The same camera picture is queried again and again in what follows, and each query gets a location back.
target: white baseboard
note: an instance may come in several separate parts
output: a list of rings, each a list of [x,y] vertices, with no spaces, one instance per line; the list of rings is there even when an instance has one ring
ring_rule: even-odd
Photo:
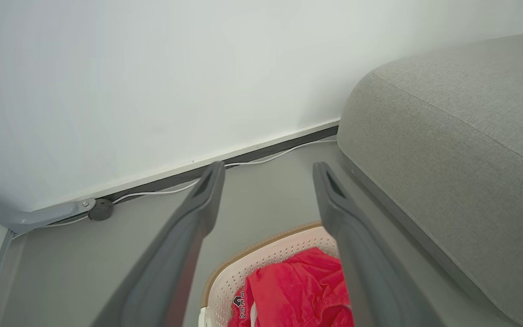
[[[223,153],[209,155],[207,157],[202,157],[199,159],[192,160],[190,162],[181,163],[179,165],[169,166],[169,167],[162,168],[159,170],[153,170],[152,172],[148,172],[141,176],[135,176],[131,180],[124,181],[124,182],[120,181],[116,185],[113,185],[113,186],[104,186],[103,188],[99,188],[100,190],[91,191],[91,192],[88,192],[87,194],[83,194],[78,197],[73,197],[71,199],[67,199],[66,201],[62,201],[62,202],[81,201],[81,200],[87,199],[87,198],[104,197],[104,196],[112,194],[112,193],[128,190],[129,188],[135,188],[135,187],[143,185],[143,184],[151,183],[151,182],[154,182],[155,180],[159,180],[159,179],[167,178],[170,176],[174,176],[176,174],[188,172],[189,170],[209,165],[215,161],[222,161],[222,160],[226,160],[226,159],[229,159],[232,157],[237,157],[238,155],[250,153],[250,152],[258,150],[258,149],[263,149],[265,147],[275,145],[277,143],[289,141],[290,139],[296,139],[298,137],[306,136],[311,133],[319,132],[321,130],[325,130],[325,129],[328,129],[328,128],[331,128],[334,126],[338,126],[339,122],[340,122],[340,118],[328,120],[326,122],[314,124],[314,125],[308,126],[306,128],[295,130],[294,132],[284,133],[282,135],[274,136],[274,137],[271,137],[268,139],[262,139],[261,141],[256,142],[251,145],[239,147],[236,149],[231,149],[230,151],[225,151]]]

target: perforated basket side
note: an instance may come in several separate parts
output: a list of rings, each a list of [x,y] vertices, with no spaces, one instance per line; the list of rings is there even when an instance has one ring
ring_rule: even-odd
[[[212,283],[205,290],[205,311],[200,319],[209,320],[211,326],[226,327],[233,315],[232,303],[235,292],[245,285],[245,278],[259,268],[283,260],[303,250],[318,247],[328,255],[338,258],[336,241],[319,224],[313,223],[284,232],[265,242],[243,251],[235,259],[224,263],[212,275]]]

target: floor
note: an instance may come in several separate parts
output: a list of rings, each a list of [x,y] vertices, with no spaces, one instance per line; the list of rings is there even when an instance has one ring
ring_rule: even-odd
[[[447,326],[508,326],[471,302],[350,176],[336,143],[324,143],[227,171],[216,226],[199,255],[184,327],[197,325],[203,287],[220,263],[264,238],[319,221],[312,180],[317,161],[332,166]],[[20,257],[0,327],[89,326],[186,194],[141,197],[117,205],[107,221],[45,228],[14,240],[10,253]]]

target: basket rim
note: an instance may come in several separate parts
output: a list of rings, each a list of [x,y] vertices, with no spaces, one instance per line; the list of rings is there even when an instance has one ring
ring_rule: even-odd
[[[319,228],[322,227],[322,222],[311,222],[306,223],[303,225],[299,225],[297,227],[288,229],[284,232],[275,234],[274,236],[270,236],[269,238],[266,238],[265,240],[262,240],[261,242],[257,242],[251,246],[246,247],[244,250],[239,251],[237,254],[235,254],[233,257],[231,257],[229,260],[221,263],[217,269],[209,275],[209,278],[207,279],[207,282],[205,283],[205,288],[203,289],[203,295],[201,296],[201,308],[205,308],[209,306],[209,295],[211,294],[211,287],[213,283],[215,282],[215,279],[219,277],[219,274],[225,270],[229,265],[234,263],[235,261],[238,261],[239,259],[245,257],[246,255],[249,255],[257,250],[259,250],[262,247],[265,247],[269,244],[272,244],[273,242],[276,242],[278,240],[281,240],[282,238],[286,238],[288,236],[292,236],[293,234],[297,234],[300,232],[304,232],[306,230],[311,230],[313,228]]]

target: red clothing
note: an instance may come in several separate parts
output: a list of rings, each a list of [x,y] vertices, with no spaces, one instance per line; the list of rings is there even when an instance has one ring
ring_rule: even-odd
[[[251,327],[253,302],[255,327],[354,327],[340,260],[316,247],[247,277],[229,327]]]

